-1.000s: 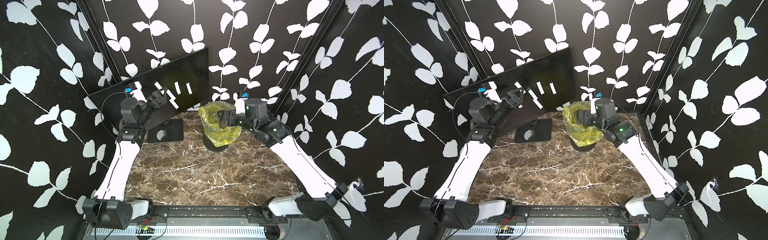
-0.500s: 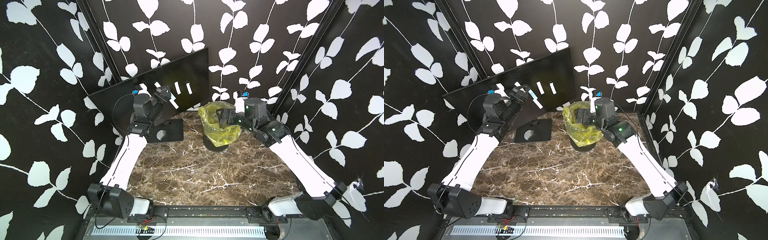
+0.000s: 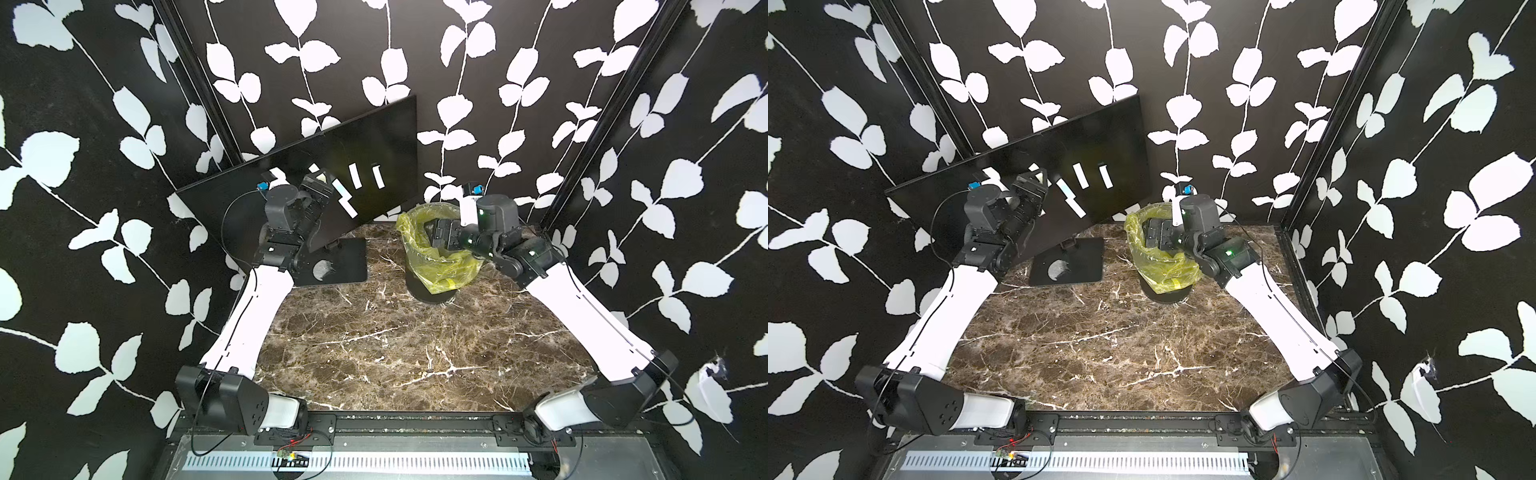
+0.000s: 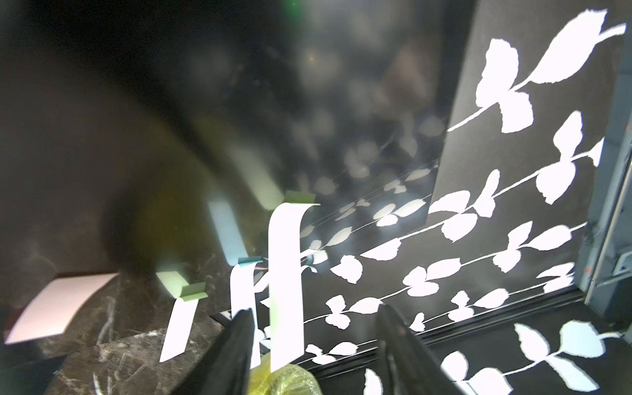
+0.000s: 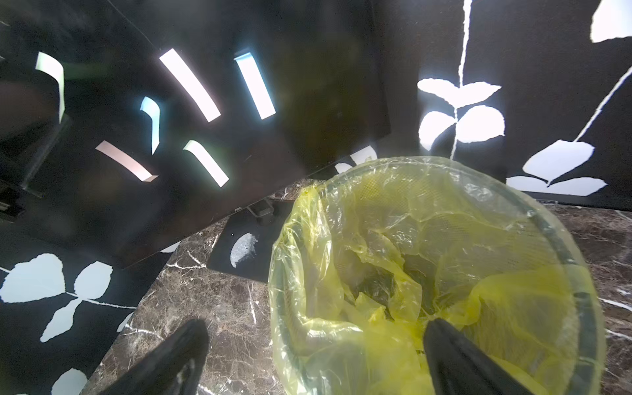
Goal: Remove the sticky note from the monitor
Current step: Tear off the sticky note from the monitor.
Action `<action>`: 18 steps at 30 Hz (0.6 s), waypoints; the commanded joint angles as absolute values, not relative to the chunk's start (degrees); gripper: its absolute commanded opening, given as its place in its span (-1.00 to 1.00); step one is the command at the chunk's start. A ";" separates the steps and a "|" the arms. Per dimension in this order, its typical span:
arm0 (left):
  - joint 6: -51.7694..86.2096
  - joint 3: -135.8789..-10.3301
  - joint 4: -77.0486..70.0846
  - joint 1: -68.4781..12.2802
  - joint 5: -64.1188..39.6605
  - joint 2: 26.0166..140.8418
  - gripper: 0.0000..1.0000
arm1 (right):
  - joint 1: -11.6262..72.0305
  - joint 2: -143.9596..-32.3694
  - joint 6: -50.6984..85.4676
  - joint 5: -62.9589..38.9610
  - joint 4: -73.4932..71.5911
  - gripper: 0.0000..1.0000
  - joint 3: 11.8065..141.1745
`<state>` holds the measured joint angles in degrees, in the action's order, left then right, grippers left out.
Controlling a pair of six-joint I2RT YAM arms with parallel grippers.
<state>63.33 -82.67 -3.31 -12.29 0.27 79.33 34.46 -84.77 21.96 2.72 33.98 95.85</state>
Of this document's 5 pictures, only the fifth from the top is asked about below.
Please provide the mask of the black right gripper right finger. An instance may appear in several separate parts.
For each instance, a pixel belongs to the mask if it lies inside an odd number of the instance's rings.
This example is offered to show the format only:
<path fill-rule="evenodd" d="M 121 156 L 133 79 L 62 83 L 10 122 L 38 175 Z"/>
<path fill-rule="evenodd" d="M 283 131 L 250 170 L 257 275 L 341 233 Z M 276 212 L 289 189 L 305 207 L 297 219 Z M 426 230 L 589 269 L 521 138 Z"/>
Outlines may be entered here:
<path fill-rule="evenodd" d="M 437 394 L 530 393 L 444 319 L 429 322 L 423 344 Z"/>

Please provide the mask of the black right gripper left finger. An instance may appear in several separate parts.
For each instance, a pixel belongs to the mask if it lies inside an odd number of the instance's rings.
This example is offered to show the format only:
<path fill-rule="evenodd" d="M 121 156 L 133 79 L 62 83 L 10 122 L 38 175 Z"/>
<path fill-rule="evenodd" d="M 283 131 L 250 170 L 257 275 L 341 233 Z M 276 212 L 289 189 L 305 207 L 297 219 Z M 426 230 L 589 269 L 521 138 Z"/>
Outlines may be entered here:
<path fill-rule="evenodd" d="M 208 350 L 205 322 L 191 319 L 102 393 L 196 394 Z"/>

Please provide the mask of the white sticky note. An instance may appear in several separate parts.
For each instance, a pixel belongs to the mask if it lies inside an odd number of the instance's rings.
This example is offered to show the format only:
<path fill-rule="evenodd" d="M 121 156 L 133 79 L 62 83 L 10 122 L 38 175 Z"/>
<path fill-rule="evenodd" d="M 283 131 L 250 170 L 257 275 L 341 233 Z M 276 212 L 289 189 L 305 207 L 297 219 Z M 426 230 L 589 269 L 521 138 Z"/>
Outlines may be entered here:
<path fill-rule="evenodd" d="M 212 97 L 175 49 L 168 50 L 159 60 L 194 100 L 207 122 L 211 123 L 221 116 Z"/>
<path fill-rule="evenodd" d="M 142 166 L 131 156 L 121 151 L 113 144 L 108 143 L 107 141 L 101 142 L 95 149 L 108 156 L 113 161 L 119 163 L 121 166 L 123 166 L 144 183 L 151 183 L 154 179 L 157 178 L 156 174 L 151 174 L 144 166 Z"/>
<path fill-rule="evenodd" d="M 263 80 L 253 54 L 246 53 L 235 58 L 245 80 L 256 109 L 261 119 L 267 119 L 276 113 L 271 96 Z"/>
<path fill-rule="evenodd" d="M 220 168 L 219 164 L 213 159 L 206 148 L 195 140 L 189 140 L 184 146 L 184 151 L 193 154 L 200 164 L 205 168 L 208 174 L 214 179 L 217 185 L 222 188 L 228 181 L 229 177 Z"/>

